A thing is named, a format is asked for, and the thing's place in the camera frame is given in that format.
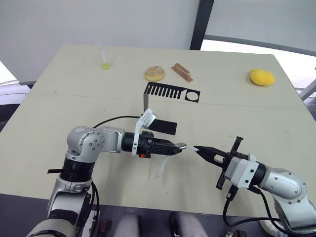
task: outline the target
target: cable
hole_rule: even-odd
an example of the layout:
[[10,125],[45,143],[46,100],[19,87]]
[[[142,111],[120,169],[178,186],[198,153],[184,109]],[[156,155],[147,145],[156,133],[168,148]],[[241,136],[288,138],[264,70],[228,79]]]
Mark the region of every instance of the cable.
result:
[[[237,225],[240,225],[243,223],[247,223],[247,222],[251,222],[251,221],[266,221],[266,220],[270,221],[271,220],[269,217],[255,217],[255,218],[248,218],[248,219],[244,219],[241,221],[237,221],[237,222],[234,222],[231,224],[228,222],[227,216],[226,216],[230,202],[231,202],[230,200],[226,200],[224,210],[223,210],[223,220],[228,227],[234,227],[234,226],[237,226]],[[280,219],[276,219],[276,218],[272,218],[272,219],[275,221],[280,221]]]
[[111,119],[108,119],[108,120],[105,120],[103,122],[100,122],[99,124],[95,125],[93,128],[97,128],[98,126],[106,123],[106,122],[110,122],[110,121],[113,121],[113,120],[116,120],[116,119],[121,119],[121,118],[133,118],[133,119],[139,119],[139,116],[119,116],[119,117],[115,117],[115,118],[111,118]]
[[91,183],[91,186],[92,186],[92,189],[95,191],[95,196],[97,198],[97,204],[96,204],[96,216],[95,216],[95,220],[94,220],[94,225],[92,227],[92,230],[91,230],[91,234],[90,234],[90,237],[93,237],[94,233],[95,233],[95,230],[98,226],[98,221],[99,221],[99,205],[100,205],[100,200],[99,200],[99,193],[98,193],[98,189],[97,187],[95,186],[94,182]]
[[288,236],[293,236],[293,237],[315,237],[316,236],[316,233],[314,234],[295,234],[293,232],[289,232],[289,231],[286,231],[284,229],[282,229],[281,227],[279,227],[275,222],[274,222],[274,218],[272,218],[272,215],[271,215],[271,212],[270,212],[270,209],[269,209],[269,205],[268,205],[268,202],[267,202],[267,199],[265,197],[265,195],[263,194],[263,192],[259,192],[259,194],[261,195],[262,199],[263,199],[263,202],[265,204],[265,207],[266,207],[266,211],[267,211],[267,214],[268,214],[268,217],[271,221],[271,223],[274,225],[274,227],[276,227],[279,231],[287,234]]
[[[91,212],[91,210],[92,210],[92,208],[93,208],[94,196],[95,196],[95,189],[94,189],[93,186],[91,186],[91,187],[92,187],[92,197],[91,197],[91,202],[90,202],[90,211],[89,211],[89,214],[90,214],[90,212]],[[80,234],[81,234],[81,232],[82,232],[82,230],[83,230],[83,227],[85,226],[86,222],[87,222],[87,220],[86,220],[86,221],[83,223],[83,225],[79,228],[79,230],[77,231],[76,237],[79,237],[79,236],[80,236]]]

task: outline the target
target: beige tabletop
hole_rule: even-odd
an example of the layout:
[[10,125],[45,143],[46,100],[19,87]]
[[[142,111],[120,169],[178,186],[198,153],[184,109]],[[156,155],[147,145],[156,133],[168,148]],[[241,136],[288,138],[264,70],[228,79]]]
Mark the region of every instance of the beige tabletop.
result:
[[[140,115],[147,67],[166,71],[161,83],[200,91],[198,103],[149,96],[158,119],[178,123],[175,136],[155,137],[189,146],[213,146],[229,151],[236,136],[244,140],[240,152],[252,153],[272,167],[299,174],[316,204],[314,184],[316,123],[272,55],[204,52],[170,49],[104,47],[111,67],[101,69],[94,46],[64,46],[41,75],[22,105],[0,133],[0,193],[33,198],[50,197],[67,150],[67,134],[79,125],[122,115]],[[170,69],[186,67],[193,82]],[[256,86],[249,80],[252,68],[276,77],[274,85]],[[133,131],[135,119],[108,125]],[[221,169],[192,150],[172,156],[160,178],[156,173],[163,156],[151,159],[129,153],[102,153],[93,179],[101,204],[221,214],[229,182],[215,188]],[[258,195],[240,190],[230,215],[265,214]]]

